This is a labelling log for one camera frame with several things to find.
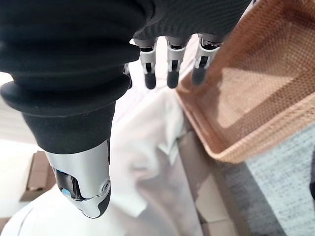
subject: white cloth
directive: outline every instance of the white cloth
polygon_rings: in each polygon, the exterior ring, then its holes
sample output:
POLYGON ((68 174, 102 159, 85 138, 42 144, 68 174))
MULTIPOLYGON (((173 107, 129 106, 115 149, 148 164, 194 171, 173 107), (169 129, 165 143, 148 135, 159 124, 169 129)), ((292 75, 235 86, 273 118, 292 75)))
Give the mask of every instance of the white cloth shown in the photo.
POLYGON ((103 216, 85 217, 54 187, 15 214, 1 236, 201 236, 176 143, 182 109, 171 90, 153 96, 112 131, 112 197, 103 216))

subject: gray carpet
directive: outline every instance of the gray carpet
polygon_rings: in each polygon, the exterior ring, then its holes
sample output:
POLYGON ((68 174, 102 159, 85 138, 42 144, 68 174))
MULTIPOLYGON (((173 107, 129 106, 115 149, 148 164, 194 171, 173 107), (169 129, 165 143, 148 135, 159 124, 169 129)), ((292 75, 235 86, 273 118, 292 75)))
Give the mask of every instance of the gray carpet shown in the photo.
POLYGON ((252 235, 315 235, 314 153, 315 123, 246 163, 220 164, 252 235))

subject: wicker basket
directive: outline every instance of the wicker basket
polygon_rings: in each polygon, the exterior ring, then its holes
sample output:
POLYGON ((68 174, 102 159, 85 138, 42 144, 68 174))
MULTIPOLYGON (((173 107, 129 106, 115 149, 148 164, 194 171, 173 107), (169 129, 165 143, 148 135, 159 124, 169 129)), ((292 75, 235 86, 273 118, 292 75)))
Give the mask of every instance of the wicker basket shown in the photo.
POLYGON ((315 1, 262 0, 179 100, 208 154, 238 163, 315 121, 315 1))

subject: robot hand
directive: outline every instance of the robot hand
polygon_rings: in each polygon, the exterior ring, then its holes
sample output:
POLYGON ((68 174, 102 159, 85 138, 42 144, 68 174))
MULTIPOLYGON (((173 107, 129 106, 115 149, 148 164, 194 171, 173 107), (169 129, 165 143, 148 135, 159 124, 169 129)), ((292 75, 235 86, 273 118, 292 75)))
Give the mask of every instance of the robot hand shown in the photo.
POLYGON ((200 34, 192 82, 201 84, 219 45, 251 0, 32 0, 0 6, 1 88, 47 152, 60 191, 83 214, 109 204, 109 140, 115 102, 139 57, 156 86, 156 39, 168 44, 167 84, 175 88, 185 47, 200 34), (138 45, 129 44, 134 39, 138 45))

